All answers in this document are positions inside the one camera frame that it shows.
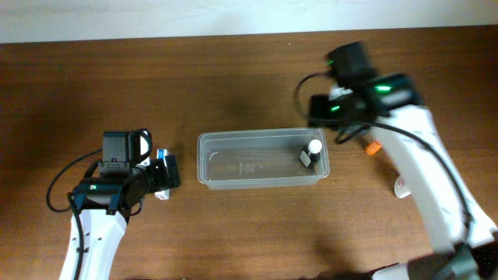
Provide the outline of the orange tube white cap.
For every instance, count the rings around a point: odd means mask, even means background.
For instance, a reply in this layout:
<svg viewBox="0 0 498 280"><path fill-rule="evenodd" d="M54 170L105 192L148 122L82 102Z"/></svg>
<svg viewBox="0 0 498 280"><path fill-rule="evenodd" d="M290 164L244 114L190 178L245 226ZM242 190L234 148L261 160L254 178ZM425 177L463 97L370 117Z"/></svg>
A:
<svg viewBox="0 0 498 280"><path fill-rule="evenodd" d="M383 146L381 143L379 143L377 141L373 141L366 146L365 151L366 151L367 155L374 156L382 149L382 147Z"/></svg>

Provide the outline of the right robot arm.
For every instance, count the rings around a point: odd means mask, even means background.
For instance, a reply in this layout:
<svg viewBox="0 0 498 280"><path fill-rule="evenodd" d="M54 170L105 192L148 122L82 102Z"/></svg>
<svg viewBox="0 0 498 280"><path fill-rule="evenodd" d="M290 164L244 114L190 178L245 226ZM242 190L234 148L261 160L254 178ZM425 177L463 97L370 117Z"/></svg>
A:
<svg viewBox="0 0 498 280"><path fill-rule="evenodd" d="M495 279L497 226L480 208L440 140L433 117L405 74L381 76L363 44L330 51L326 76L345 91L312 96L310 124L382 144L416 203L433 251L405 263L338 279Z"/></svg>

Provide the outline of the white blue medicine box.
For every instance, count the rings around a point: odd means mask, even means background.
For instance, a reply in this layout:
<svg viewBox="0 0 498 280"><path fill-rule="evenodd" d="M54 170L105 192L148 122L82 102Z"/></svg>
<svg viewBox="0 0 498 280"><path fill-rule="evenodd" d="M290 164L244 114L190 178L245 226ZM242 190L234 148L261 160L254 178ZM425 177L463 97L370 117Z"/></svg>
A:
<svg viewBox="0 0 498 280"><path fill-rule="evenodd" d="M157 159L165 159L166 156L169 155L167 149L157 149L156 158ZM170 198L170 190L157 191L154 193L155 198L160 199L161 201L168 200Z"/></svg>

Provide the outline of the white spray bottle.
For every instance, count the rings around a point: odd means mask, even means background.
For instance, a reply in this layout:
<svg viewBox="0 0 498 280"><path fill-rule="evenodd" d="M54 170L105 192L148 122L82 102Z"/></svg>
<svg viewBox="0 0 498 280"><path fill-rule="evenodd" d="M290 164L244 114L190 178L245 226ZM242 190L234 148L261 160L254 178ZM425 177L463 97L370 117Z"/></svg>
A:
<svg viewBox="0 0 498 280"><path fill-rule="evenodd" d="M403 176L399 176L394 185L394 193L397 198L403 199L408 197L412 192L409 189L409 186L405 182L405 178Z"/></svg>

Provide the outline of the dark bottle white cap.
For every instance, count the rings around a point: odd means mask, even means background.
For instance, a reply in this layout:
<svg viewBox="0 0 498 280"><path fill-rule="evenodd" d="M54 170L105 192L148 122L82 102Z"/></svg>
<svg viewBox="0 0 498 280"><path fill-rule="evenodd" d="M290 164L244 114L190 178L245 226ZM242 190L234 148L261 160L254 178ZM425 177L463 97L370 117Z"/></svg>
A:
<svg viewBox="0 0 498 280"><path fill-rule="evenodd" d="M321 158L323 143L318 139L311 140L306 144L299 155L300 162L308 169L312 169L314 164Z"/></svg>

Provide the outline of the clear plastic container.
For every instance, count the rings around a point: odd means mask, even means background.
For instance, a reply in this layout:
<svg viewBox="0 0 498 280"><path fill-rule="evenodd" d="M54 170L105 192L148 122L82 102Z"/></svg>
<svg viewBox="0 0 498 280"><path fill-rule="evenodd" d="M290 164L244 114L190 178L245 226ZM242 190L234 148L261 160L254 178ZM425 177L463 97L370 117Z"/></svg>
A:
<svg viewBox="0 0 498 280"><path fill-rule="evenodd" d="M323 143L312 169L299 159L311 140ZM198 137L198 180L211 190L295 187L316 184L330 173L320 128L280 128L204 133Z"/></svg>

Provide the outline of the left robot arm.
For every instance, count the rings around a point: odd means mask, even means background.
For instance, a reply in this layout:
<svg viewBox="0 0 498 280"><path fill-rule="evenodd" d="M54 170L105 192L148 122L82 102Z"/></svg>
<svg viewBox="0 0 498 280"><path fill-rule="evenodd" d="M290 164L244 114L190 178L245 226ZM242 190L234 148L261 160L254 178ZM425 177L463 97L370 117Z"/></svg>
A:
<svg viewBox="0 0 498 280"><path fill-rule="evenodd" d="M92 163L67 195L72 213L62 279L107 279L129 220L143 208L146 195L160 200L181 185L176 158L153 151L145 128L107 131L101 159Z"/></svg>

